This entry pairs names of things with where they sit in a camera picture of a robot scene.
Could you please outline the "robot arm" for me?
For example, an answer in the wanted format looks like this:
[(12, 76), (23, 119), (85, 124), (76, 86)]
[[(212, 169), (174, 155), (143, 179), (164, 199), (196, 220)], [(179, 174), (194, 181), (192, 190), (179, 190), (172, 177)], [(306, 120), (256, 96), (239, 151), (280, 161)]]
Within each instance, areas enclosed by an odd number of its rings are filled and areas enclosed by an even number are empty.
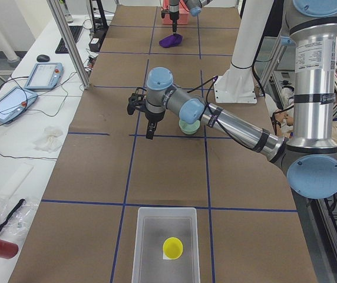
[[(172, 21), (172, 32), (177, 33), (177, 24), (180, 18), (180, 1), (179, 0), (169, 0), (168, 1), (168, 14)], [(201, 13), (202, 9), (211, 3), (212, 0), (184, 0), (182, 1), (184, 8), (187, 8), (189, 13), (196, 17)]]
[(281, 31), (295, 43), (294, 130), (290, 139), (260, 129), (221, 108), (254, 103), (252, 65), (272, 1), (247, 1), (230, 68), (216, 80), (215, 103), (192, 96), (173, 81), (170, 70), (153, 68), (143, 100), (152, 139), (170, 110), (188, 124), (200, 121), (266, 156), (286, 175), (290, 187), (311, 199), (337, 192), (337, 144), (331, 138), (337, 45), (337, 1), (286, 1)]

